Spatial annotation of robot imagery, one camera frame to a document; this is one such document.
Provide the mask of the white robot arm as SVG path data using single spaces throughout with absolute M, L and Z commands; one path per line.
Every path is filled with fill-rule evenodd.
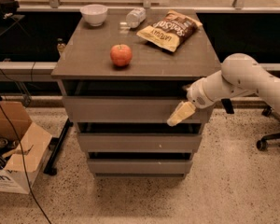
M 180 102 L 167 120 L 169 126 L 192 116 L 222 99 L 256 94 L 280 115 L 280 78 L 271 75 L 252 57 L 243 53 L 228 56 L 219 71 L 186 88 L 187 101 Z

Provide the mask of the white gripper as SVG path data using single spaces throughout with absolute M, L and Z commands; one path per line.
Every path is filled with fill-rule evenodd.
M 211 100 L 204 91 L 204 83 L 206 78 L 201 78 L 194 83 L 192 83 L 187 88 L 187 98 L 188 101 L 180 102 L 176 107 L 175 111 L 172 113 L 170 118 L 167 120 L 167 124 L 171 127 L 176 126 L 178 123 L 189 118 L 195 113 L 195 109 L 207 108 L 215 103 L 214 100 Z

